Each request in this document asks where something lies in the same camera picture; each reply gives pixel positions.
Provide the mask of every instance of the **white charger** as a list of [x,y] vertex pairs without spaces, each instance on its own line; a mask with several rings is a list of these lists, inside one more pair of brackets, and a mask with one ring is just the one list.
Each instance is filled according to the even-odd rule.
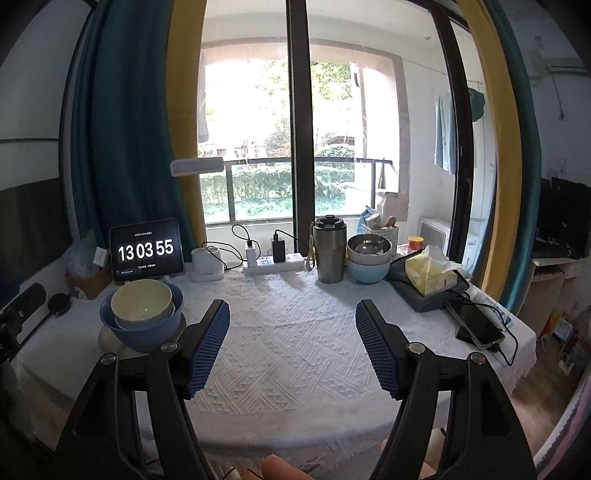
[[252,240],[246,241],[246,264],[249,267],[256,267],[256,249]]

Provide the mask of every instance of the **metal screw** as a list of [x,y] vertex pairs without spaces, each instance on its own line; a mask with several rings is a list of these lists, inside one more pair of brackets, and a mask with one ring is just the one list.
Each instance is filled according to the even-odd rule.
[[177,348],[178,348],[177,342],[164,342],[162,345],[160,345],[160,349],[164,353],[173,353]]
[[100,357],[100,363],[103,365],[110,365],[117,359],[117,356],[114,353],[106,353],[102,357]]
[[470,360],[478,365],[482,365],[486,363],[486,357],[482,355],[480,352],[474,352],[470,355]]
[[412,353],[416,353],[417,355],[421,355],[425,351],[425,346],[421,342],[413,342],[408,344],[408,349]]

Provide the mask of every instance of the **hedge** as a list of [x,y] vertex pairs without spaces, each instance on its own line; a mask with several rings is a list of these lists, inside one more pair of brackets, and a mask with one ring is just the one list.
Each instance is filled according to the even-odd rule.
[[[345,199],[344,183],[355,181],[355,165],[343,163],[338,167],[332,162],[314,165],[314,195],[318,198]],[[234,199],[237,202],[262,198],[291,197],[291,164],[253,164],[232,167]],[[225,203],[225,173],[201,175],[203,203]]]

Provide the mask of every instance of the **blue gripper pad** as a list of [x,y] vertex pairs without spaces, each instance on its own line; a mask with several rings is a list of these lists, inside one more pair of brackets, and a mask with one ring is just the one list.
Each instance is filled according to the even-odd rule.
[[387,324],[374,303],[367,300],[362,300],[357,304],[355,323],[380,386],[395,398],[400,389],[398,362],[382,333],[382,329],[394,327],[394,325]]
[[230,326],[230,307],[225,301],[219,302],[220,305],[217,309],[213,309],[214,302],[201,320],[202,323],[209,322],[209,324],[202,341],[193,352],[190,362],[189,384],[187,385],[189,398],[193,398],[195,393],[205,387],[205,382],[212,371],[213,363]]

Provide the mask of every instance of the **bowl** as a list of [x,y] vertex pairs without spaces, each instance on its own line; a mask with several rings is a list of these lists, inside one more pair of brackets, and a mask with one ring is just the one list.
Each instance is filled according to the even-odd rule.
[[351,259],[347,260],[347,270],[359,283],[372,284],[382,280],[390,270],[390,263],[381,265],[359,265]]
[[390,240],[375,233],[360,233],[347,241],[347,257],[358,265],[390,263]]
[[145,328],[173,314],[173,297],[164,282],[135,280],[115,292],[111,309],[120,327],[129,330]]
[[174,313],[158,323],[143,328],[127,330],[121,328],[115,319],[111,309],[111,300],[115,295],[110,294],[100,306],[100,320],[115,334],[115,336],[126,346],[138,352],[149,353],[158,348],[162,343],[174,337],[181,321],[181,309],[183,307],[183,292],[180,288],[171,283],[166,284],[172,293]]

